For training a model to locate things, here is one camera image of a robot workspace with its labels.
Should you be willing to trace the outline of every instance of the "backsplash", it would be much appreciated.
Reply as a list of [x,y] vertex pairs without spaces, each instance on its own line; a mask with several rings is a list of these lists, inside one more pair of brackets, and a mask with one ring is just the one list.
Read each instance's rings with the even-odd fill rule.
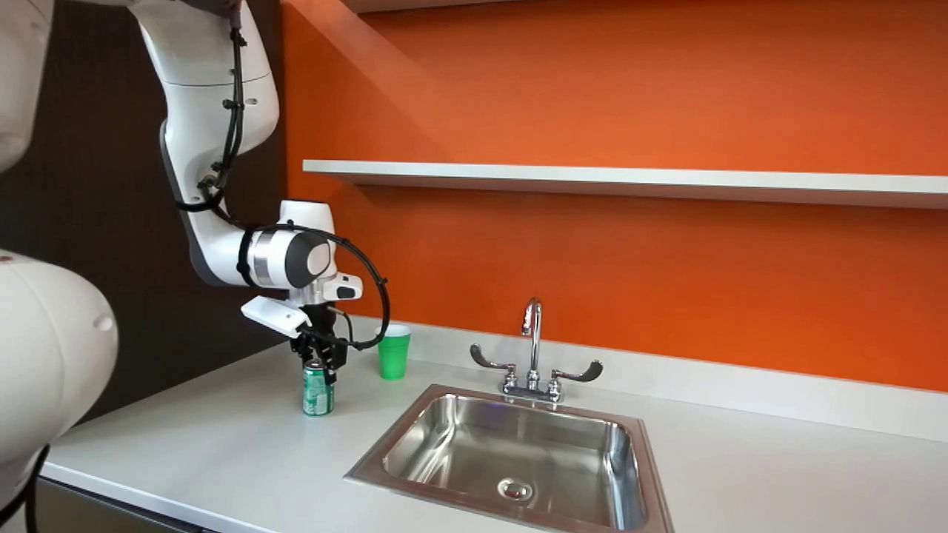
[[[941,210],[393,188],[298,169],[361,156],[944,175],[944,107],[931,104],[948,68],[928,55],[941,5],[821,5],[550,0],[359,16],[287,0],[287,191],[331,200],[402,320],[515,333],[535,293],[553,339],[948,390]],[[864,51],[879,22],[904,33]],[[802,95],[824,99],[806,108]]]

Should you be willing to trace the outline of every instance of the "green cup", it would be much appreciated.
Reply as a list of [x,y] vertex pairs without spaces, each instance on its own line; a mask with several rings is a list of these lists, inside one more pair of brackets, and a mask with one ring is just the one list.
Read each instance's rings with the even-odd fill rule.
[[387,326],[383,344],[380,344],[380,375],[383,378],[402,378],[409,367],[409,344],[412,329],[409,326]]

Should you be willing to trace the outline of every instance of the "stainless steel sink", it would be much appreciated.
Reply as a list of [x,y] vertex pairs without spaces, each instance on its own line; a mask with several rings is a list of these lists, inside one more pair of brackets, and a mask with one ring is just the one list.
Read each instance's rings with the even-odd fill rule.
[[639,419],[430,385],[352,480],[556,529],[669,533]]

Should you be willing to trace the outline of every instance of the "countertop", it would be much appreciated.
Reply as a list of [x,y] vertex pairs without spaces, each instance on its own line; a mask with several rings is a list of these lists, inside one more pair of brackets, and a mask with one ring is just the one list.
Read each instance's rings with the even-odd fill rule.
[[[412,353],[409,375],[384,381],[374,353],[356,353],[335,410],[304,418],[298,357],[272,347],[72,428],[45,475],[229,533],[526,529],[346,475],[432,381],[495,390],[498,372],[461,356]],[[568,385],[566,404],[645,424],[679,533],[932,533],[948,524],[948,441],[595,381]]]

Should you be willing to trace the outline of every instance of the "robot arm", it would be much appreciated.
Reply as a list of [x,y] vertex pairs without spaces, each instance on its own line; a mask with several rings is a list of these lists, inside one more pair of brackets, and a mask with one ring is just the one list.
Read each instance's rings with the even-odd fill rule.
[[[331,234],[327,203],[284,200],[272,227],[244,230],[224,210],[236,154],[261,144],[279,122],[279,95],[258,25],[244,0],[90,0],[124,5],[143,25],[170,119],[161,132],[170,179],[183,207],[195,271],[210,284],[284,290],[244,314],[291,338],[328,370],[346,347],[374,347],[387,326],[387,296],[367,256]],[[0,0],[0,170],[30,144],[42,64],[55,0]],[[337,271],[335,247],[356,250],[383,296],[374,339],[335,338],[335,302],[361,296]],[[0,247],[0,533],[21,533],[21,484],[39,447],[73,425],[104,390],[118,353],[107,298],[79,274]]]
[[33,135],[52,0],[0,0],[0,175],[18,162]]
[[[291,339],[328,332],[331,314],[315,307],[361,298],[361,277],[335,265],[328,207],[281,200],[272,227],[247,230],[230,222],[221,199],[233,156],[261,144],[279,122],[279,95],[252,12],[239,0],[137,0],[127,9],[167,92],[161,148],[195,271],[207,284],[284,290],[287,298],[258,296],[244,314]],[[384,329],[387,296],[383,282],[374,282],[383,290]]]

